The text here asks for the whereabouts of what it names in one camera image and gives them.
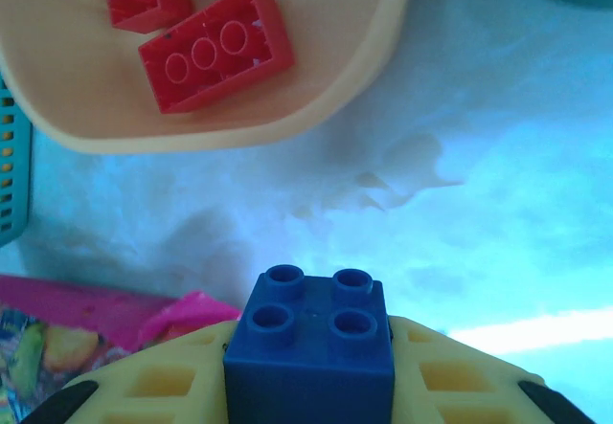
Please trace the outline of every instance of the pink cloth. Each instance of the pink cloth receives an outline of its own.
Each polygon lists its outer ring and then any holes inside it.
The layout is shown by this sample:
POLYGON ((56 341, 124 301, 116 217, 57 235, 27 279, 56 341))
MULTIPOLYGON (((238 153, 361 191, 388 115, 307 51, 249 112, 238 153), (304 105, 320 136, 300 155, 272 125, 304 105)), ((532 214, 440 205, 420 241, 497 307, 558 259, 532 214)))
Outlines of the pink cloth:
POLYGON ((178 335, 240 314, 201 292, 177 300, 10 276, 0 276, 0 301, 49 324, 99 333, 132 352, 164 337, 173 326, 179 327, 178 335))
POLYGON ((166 334, 173 338, 204 326, 235 321, 238 317, 240 311, 230 304, 202 292, 192 292, 150 318, 140 329, 139 342, 144 345, 166 334))

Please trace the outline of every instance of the blue lego brick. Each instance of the blue lego brick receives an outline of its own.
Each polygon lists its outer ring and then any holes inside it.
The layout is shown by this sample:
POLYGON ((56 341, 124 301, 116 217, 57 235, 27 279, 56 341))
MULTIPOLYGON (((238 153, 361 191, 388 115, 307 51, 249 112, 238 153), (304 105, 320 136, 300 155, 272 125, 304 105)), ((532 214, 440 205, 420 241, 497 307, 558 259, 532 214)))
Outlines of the blue lego brick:
POLYGON ((394 359, 367 273, 261 274, 223 358, 230 424, 389 424, 394 359))

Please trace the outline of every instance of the teal plastic basket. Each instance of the teal plastic basket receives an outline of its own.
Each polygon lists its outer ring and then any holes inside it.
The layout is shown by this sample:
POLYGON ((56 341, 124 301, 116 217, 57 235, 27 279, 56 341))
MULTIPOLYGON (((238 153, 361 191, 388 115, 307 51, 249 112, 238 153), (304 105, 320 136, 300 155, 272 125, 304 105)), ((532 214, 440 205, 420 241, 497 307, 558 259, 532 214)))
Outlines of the teal plastic basket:
POLYGON ((30 205, 32 125, 0 75, 0 247, 23 233, 30 205))

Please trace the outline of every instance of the colorful printed picture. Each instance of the colorful printed picture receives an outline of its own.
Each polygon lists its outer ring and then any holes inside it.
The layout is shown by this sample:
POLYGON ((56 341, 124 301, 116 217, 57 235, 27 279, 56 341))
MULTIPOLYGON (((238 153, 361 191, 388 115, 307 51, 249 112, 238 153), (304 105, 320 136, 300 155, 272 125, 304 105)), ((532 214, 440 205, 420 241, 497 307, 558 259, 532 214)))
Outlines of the colorful printed picture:
POLYGON ((17 424, 78 375, 129 355, 97 333, 0 305, 0 424, 17 424))

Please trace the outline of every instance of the light blue surface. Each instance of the light blue surface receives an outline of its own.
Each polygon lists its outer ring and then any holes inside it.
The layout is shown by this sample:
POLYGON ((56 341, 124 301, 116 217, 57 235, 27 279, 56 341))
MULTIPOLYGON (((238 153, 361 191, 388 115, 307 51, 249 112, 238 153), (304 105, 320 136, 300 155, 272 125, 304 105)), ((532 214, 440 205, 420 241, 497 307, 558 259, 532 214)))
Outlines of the light blue surface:
POLYGON ((28 223, 31 138, 32 126, 0 76, 0 247, 28 223))
POLYGON ((391 314, 613 423, 611 27, 557 0, 413 0, 376 84, 289 141, 89 156, 37 135, 31 224, 0 263, 240 305, 274 264, 364 269, 391 314))

